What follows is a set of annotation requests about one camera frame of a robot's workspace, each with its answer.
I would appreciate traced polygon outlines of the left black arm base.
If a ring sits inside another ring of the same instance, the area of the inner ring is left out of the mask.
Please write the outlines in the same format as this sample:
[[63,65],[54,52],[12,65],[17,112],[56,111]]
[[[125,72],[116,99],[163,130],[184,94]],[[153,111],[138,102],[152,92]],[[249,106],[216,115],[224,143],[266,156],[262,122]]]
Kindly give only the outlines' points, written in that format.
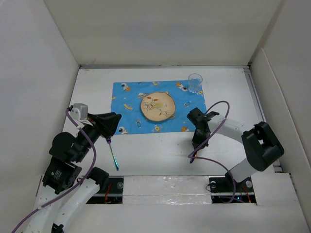
[[87,204],[122,204],[123,203],[124,177],[109,177],[109,183],[104,190],[98,191]]

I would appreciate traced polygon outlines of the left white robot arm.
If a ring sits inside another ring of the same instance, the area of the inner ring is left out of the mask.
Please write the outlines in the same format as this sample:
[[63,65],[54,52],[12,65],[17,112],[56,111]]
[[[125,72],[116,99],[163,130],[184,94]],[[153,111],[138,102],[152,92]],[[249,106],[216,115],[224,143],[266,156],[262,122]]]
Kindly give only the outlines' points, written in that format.
[[95,142],[103,137],[111,143],[121,114],[80,114],[68,108],[66,115],[79,132],[61,132],[53,139],[38,206],[24,218],[29,221],[26,233],[64,233],[83,205],[109,187],[109,174],[95,166]]

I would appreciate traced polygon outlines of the round bird-pattern plate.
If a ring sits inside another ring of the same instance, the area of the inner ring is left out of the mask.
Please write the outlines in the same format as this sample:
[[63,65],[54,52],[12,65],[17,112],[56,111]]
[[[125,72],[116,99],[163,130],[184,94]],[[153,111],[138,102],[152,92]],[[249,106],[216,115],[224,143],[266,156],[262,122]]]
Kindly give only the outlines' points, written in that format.
[[140,110],[148,120],[161,122],[175,114],[176,104],[169,94],[154,92],[142,98]]

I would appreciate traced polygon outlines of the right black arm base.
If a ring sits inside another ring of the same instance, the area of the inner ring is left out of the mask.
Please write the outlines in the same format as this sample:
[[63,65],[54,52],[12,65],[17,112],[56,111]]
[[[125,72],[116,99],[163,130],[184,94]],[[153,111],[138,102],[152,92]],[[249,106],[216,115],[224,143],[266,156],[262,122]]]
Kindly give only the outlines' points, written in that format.
[[247,177],[242,182],[235,182],[235,192],[233,181],[229,175],[208,176],[206,191],[211,194],[213,204],[217,203],[257,203],[255,191],[251,177]]

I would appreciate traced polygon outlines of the iridescent fork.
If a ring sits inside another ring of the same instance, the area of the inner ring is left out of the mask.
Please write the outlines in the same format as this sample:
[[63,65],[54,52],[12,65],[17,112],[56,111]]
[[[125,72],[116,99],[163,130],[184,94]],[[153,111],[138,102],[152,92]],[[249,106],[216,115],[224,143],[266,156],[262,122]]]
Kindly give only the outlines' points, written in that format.
[[111,155],[112,155],[112,158],[113,158],[115,169],[116,169],[116,171],[119,171],[119,165],[118,165],[118,162],[117,162],[117,160],[115,158],[115,155],[113,153],[112,146],[111,146],[111,138],[106,139],[106,141],[107,141],[107,144],[109,145],[109,148],[110,148],[110,152],[111,152]]

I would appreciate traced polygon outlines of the iridescent knife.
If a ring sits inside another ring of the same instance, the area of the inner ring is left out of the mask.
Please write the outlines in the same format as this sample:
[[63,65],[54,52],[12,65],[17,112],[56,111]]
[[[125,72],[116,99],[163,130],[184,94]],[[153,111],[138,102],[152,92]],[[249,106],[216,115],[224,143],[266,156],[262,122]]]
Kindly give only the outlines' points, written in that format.
[[197,156],[197,151],[191,153],[188,157],[190,158],[190,164],[192,164]]

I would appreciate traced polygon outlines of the clear drinking glass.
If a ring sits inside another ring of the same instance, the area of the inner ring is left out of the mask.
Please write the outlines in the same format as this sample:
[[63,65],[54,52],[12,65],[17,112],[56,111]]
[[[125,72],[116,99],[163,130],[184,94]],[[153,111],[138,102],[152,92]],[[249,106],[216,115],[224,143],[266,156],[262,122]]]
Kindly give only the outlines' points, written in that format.
[[191,93],[197,93],[200,90],[203,78],[200,74],[193,73],[188,76],[188,90]]

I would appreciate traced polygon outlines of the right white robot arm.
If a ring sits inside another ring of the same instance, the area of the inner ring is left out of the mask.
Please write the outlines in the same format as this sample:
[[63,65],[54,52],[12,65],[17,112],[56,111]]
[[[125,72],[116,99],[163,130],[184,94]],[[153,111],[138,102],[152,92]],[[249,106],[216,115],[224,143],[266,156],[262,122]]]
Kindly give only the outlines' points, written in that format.
[[231,138],[244,147],[246,158],[232,167],[225,178],[225,186],[230,191],[236,191],[242,182],[256,172],[265,171],[270,165],[284,154],[284,148],[268,123],[240,123],[211,111],[203,113],[194,108],[187,115],[188,120],[195,126],[192,138],[194,151],[208,146],[213,135],[219,133]]

